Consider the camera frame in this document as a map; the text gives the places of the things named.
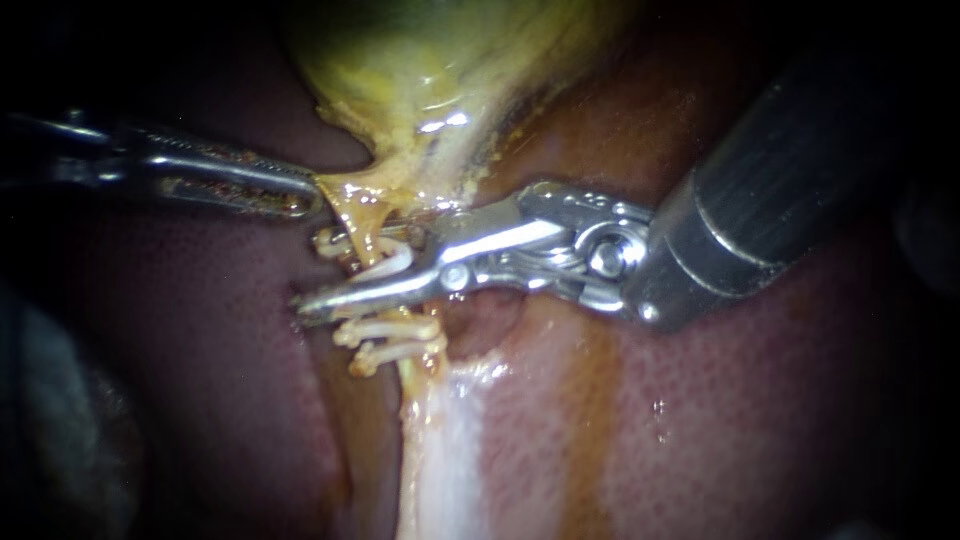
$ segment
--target reddish-brown liver tissue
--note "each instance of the reddish-brown liver tissue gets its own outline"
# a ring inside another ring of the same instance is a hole
[[[773,65],[749,40],[675,28],[631,54],[506,148],[486,196],[549,174],[656,203]],[[509,373],[476,397],[494,536],[805,536],[895,499],[900,471],[856,458],[879,451],[875,423],[909,429],[883,395],[914,391],[882,376],[912,328],[907,296],[872,293],[903,277],[874,227],[674,336],[544,296],[453,306],[454,359],[489,351]]]
[[[483,196],[552,173],[656,203],[775,63],[737,21],[665,14],[629,61],[506,148]],[[221,127],[254,140],[277,114],[252,105],[267,99],[258,76],[272,72],[244,69],[211,85],[192,117],[227,118]],[[249,107],[219,99],[237,88],[252,88]],[[300,148],[305,162],[359,162],[356,147],[297,146],[296,130],[268,138],[264,148]],[[183,489],[173,498],[192,513],[148,495],[141,528],[391,537],[395,373],[354,380],[328,333],[296,326],[291,291],[335,274],[318,270],[308,231],[162,212],[74,219],[85,212],[71,207],[64,223],[17,215],[8,245],[68,269],[69,279],[30,278],[124,376],[155,429],[152,450],[170,456],[166,474]],[[28,232],[58,249],[36,254]],[[481,355],[507,368],[468,396],[485,406],[482,510],[494,536],[809,538],[851,516],[895,514],[930,413],[917,386],[929,323],[918,299],[865,219],[766,293],[673,336],[542,296],[490,291],[449,306],[454,362]]]

